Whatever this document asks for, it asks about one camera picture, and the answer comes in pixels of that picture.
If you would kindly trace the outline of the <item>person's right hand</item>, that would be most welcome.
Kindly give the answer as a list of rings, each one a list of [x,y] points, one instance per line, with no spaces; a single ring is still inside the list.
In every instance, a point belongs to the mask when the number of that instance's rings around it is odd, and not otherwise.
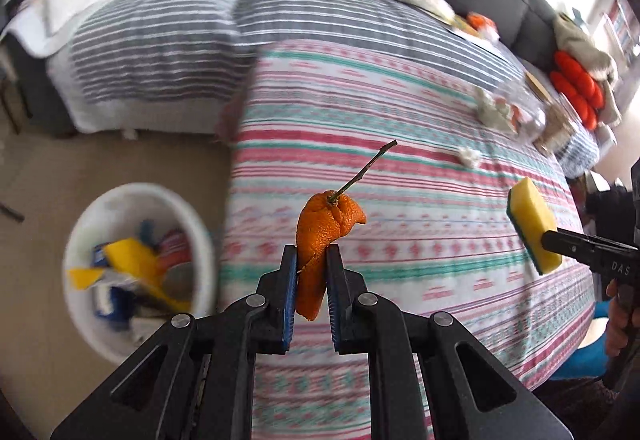
[[[625,328],[629,322],[638,328],[640,324],[639,310],[629,314],[617,301],[618,286],[615,279],[606,286],[606,294],[611,297],[608,305],[608,325],[606,325],[605,353],[613,359],[619,356],[623,348],[628,345],[629,337]]]

